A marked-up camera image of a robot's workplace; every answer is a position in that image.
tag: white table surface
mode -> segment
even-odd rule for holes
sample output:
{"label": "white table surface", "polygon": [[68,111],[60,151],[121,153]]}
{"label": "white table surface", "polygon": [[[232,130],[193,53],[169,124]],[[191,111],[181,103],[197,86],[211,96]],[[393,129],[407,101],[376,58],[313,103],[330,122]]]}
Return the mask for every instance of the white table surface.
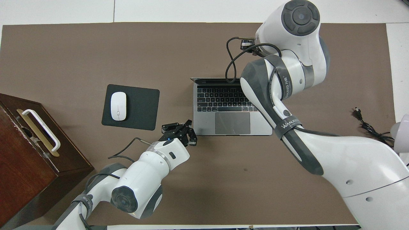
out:
{"label": "white table surface", "polygon": [[[111,22],[260,23],[271,11],[286,1],[0,0],[0,25]],[[312,2],[320,11],[322,23],[387,24],[395,117],[399,122],[405,113],[409,113],[409,67],[407,65],[409,6],[401,0],[312,0]],[[404,162],[409,162],[407,154],[401,157]],[[189,227],[217,228],[218,226]],[[138,228],[148,229],[143,225]]]}

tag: laptop key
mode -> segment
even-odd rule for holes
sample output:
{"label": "laptop key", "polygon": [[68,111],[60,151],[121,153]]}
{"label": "laptop key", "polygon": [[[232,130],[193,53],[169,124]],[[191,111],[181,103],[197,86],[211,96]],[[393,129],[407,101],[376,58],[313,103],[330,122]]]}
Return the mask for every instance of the laptop key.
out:
{"label": "laptop key", "polygon": [[219,112],[241,111],[241,107],[219,107]]}

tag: black strap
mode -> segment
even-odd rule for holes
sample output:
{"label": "black strap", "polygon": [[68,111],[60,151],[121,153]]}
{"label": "black strap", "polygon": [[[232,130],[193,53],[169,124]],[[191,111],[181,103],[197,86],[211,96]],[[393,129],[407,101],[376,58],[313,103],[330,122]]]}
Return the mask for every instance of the black strap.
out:
{"label": "black strap", "polygon": [[302,125],[302,124],[296,116],[292,115],[292,116],[286,117],[284,120],[278,123],[274,132],[276,133],[277,137],[281,140],[284,134],[286,134],[288,131],[290,131],[297,125]]}
{"label": "black strap", "polygon": [[71,203],[74,202],[82,202],[85,207],[87,208],[87,216],[85,217],[85,219],[87,219],[92,212],[92,195],[87,195],[85,193],[81,193],[79,194]]}
{"label": "black strap", "polygon": [[280,79],[283,92],[281,100],[289,98],[292,94],[292,82],[290,73],[288,72],[283,60],[281,59],[281,57],[274,54],[268,55],[264,57],[264,59],[270,62],[270,64],[272,64],[277,71],[277,75]]}

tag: laptop keyboard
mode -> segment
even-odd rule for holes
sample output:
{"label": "laptop keyboard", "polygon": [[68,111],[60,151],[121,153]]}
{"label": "laptop keyboard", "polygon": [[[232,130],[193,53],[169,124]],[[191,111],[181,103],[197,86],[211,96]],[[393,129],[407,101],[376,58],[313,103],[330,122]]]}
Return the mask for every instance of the laptop keyboard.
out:
{"label": "laptop keyboard", "polygon": [[240,86],[198,86],[198,112],[258,111]]}

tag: laptop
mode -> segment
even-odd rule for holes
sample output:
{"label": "laptop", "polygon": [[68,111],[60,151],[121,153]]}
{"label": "laptop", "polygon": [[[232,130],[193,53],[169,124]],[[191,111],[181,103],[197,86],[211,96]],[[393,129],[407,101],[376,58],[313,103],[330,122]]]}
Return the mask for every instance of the laptop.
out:
{"label": "laptop", "polygon": [[246,98],[240,79],[191,78],[196,135],[271,135],[273,130]]}

